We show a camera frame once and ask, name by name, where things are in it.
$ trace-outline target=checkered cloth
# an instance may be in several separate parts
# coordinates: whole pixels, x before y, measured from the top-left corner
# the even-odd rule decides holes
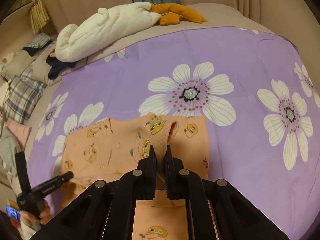
[[[26,44],[24,47],[29,47],[29,48],[35,48],[35,49],[41,49],[43,48],[52,38],[45,34],[45,33],[40,33],[37,35],[32,41],[30,41],[28,44]]]
[[[5,119],[11,118],[25,124],[33,109],[43,95],[45,84],[31,78],[32,67],[28,67],[21,75],[16,75],[10,83],[10,96],[4,103]]]

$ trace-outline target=yellow fringe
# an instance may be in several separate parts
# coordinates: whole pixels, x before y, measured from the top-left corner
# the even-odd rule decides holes
[[[48,13],[43,6],[41,0],[38,0],[35,5],[30,10],[30,20],[33,33],[37,33],[41,28],[43,28],[48,22],[50,22],[50,18]]]

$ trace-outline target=beige mattress cover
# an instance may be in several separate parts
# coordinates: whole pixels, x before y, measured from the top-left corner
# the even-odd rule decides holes
[[[108,55],[111,55],[115,52],[118,52],[119,50],[127,46],[130,46],[138,41],[143,41],[145,39],[153,38],[153,37],[168,34],[168,33],[174,33],[182,30],[223,27],[223,26],[236,26],[239,28],[253,29],[257,31],[273,33],[272,31],[263,27],[259,23],[244,17],[239,11],[227,5],[214,4],[214,3],[199,3],[199,4],[191,5],[190,7],[200,12],[208,20],[208,22],[203,24],[196,24],[188,21],[182,21],[178,25],[169,25],[169,26],[155,25],[142,32],[122,38],[116,41],[113,45],[97,53],[90,55],[89,57],[81,60],[82,62],[84,62],[83,64],[81,64],[81,66],[84,66],[86,62],[88,62],[89,64],[96,60],[104,58]],[[57,88],[59,87],[60,83],[61,82],[51,87],[49,86],[46,87],[43,96],[39,100],[38,104],[33,110],[33,113],[29,121],[27,122],[27,126],[32,127],[31,133],[29,135],[29,139],[27,141],[26,149],[25,149],[25,156],[27,161],[30,157],[30,154],[33,148],[33,141],[38,132],[39,123],[42,117],[44,116],[47,106],[52,100],[52,96],[57,90]],[[16,194],[21,192],[19,181],[17,178],[12,179],[12,188]]]

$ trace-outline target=person's arm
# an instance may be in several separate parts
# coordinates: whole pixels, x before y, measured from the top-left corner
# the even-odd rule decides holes
[[[52,219],[52,215],[50,215],[50,207],[48,206],[48,203],[46,201],[44,201],[44,206],[44,210],[40,213],[41,220],[37,220],[36,217],[30,214],[29,212],[20,211],[20,222],[24,240],[29,240],[31,236],[33,236],[36,232],[32,228],[31,222],[36,222],[45,225]]]

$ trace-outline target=metal screw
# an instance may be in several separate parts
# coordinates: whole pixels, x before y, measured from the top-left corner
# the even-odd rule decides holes
[[[189,174],[189,171],[186,170],[186,169],[181,169],[181,170],[179,171],[179,173],[180,173],[181,175],[183,175],[183,176],[186,176],[186,175]]]
[[[97,180],[94,184],[96,187],[103,187],[105,182],[103,180]]]
[[[219,179],[217,184],[221,187],[225,187],[227,185],[227,182],[224,179]]]
[[[142,170],[134,170],[134,171],[132,172],[132,174],[133,174],[134,176],[140,176],[140,175],[142,175]]]

